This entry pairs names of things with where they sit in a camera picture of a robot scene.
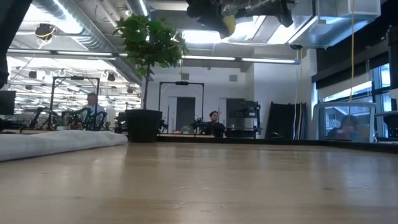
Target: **man in white shirt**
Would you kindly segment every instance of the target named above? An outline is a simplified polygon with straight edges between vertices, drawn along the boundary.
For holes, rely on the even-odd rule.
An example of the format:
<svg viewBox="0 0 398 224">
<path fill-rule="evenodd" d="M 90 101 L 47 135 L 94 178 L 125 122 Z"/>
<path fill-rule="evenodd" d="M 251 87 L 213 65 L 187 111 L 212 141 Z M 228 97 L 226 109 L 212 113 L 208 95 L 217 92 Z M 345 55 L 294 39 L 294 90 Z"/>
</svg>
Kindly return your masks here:
<svg viewBox="0 0 398 224">
<path fill-rule="evenodd" d="M 95 114 L 95 106 L 97 106 L 97 114 L 102 111 L 105 112 L 105 109 L 101 105 L 98 104 L 97 95 L 95 93 L 87 94 L 87 105 L 84 106 L 84 108 L 90 108 L 91 109 L 90 115 L 92 115 L 92 116 Z M 86 118 L 86 115 L 87 115 L 87 112 L 85 111 L 85 112 L 83 112 L 81 117 Z M 96 122 L 95 122 L 96 125 L 99 125 L 101 123 L 103 116 L 104 116 L 104 114 L 99 114 L 96 117 Z"/>
</svg>

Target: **green leaves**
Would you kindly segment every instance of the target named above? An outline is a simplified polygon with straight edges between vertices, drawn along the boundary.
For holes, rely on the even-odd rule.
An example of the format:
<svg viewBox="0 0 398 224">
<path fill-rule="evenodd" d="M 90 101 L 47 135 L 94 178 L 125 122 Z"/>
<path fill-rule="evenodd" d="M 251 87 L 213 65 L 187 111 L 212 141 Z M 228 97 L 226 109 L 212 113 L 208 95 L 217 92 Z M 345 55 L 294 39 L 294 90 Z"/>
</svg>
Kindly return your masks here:
<svg viewBox="0 0 398 224">
<path fill-rule="evenodd" d="M 137 74 L 146 76 L 148 66 L 158 63 L 162 68 L 176 67 L 182 55 L 188 52 L 185 39 L 166 21 L 150 21 L 147 16 L 133 15 L 118 21 L 113 32 L 122 32 L 127 57 L 137 65 Z"/>
</svg>

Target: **potted plant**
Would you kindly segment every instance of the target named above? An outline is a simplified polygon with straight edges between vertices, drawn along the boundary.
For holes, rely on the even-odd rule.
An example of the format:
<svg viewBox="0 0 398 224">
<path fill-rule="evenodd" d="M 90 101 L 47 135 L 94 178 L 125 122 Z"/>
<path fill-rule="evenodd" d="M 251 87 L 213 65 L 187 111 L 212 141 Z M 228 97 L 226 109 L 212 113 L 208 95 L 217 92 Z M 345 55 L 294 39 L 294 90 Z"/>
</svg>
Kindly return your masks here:
<svg viewBox="0 0 398 224">
<path fill-rule="evenodd" d="M 136 74 L 145 78 L 142 110 L 126 110 L 127 128 L 131 142 L 155 142 L 162 118 L 161 111 L 147 110 L 150 69 L 155 64 L 162 68 L 176 67 L 188 52 L 180 32 L 164 21 L 151 21 L 148 16 L 133 15 L 121 19 L 114 34 L 121 31 L 127 58 L 136 65 Z"/>
</svg>

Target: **man in dark shirt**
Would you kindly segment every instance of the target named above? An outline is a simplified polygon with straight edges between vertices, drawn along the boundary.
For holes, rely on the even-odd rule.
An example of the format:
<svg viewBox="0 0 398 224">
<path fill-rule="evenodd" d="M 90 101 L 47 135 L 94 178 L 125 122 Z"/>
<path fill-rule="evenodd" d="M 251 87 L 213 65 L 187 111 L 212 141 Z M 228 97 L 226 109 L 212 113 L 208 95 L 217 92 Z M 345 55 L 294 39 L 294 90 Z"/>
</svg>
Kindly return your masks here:
<svg viewBox="0 0 398 224">
<path fill-rule="evenodd" d="M 218 121 L 218 112 L 213 111 L 209 114 L 210 122 L 204 123 L 203 131 L 205 134 L 214 135 L 216 138 L 222 138 L 226 130 L 225 126 Z"/>
</svg>

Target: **black plant pot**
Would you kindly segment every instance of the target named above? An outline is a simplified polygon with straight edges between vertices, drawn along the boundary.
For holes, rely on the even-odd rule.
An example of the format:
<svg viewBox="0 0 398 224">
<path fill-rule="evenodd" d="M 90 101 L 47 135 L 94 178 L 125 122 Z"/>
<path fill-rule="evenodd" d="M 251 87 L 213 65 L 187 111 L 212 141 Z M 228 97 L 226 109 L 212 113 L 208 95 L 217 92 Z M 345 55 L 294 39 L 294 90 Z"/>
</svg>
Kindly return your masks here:
<svg viewBox="0 0 398 224">
<path fill-rule="evenodd" d="M 153 110 L 126 110 L 130 142 L 156 142 L 162 112 Z"/>
</svg>

